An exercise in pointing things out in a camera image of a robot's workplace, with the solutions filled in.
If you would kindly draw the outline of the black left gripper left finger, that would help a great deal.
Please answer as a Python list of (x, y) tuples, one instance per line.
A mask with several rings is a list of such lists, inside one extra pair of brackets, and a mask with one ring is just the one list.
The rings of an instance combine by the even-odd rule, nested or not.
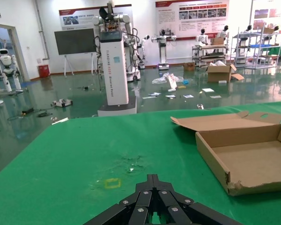
[(144, 225), (148, 217), (154, 189), (154, 174), (145, 182), (137, 183), (135, 192), (101, 212), (86, 225)]

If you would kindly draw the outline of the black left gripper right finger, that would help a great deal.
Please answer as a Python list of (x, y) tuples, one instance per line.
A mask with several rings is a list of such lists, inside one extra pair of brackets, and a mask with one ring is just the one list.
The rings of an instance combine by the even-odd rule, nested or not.
[(155, 175), (156, 209), (162, 223), (176, 225), (239, 225), (240, 223), (176, 192)]

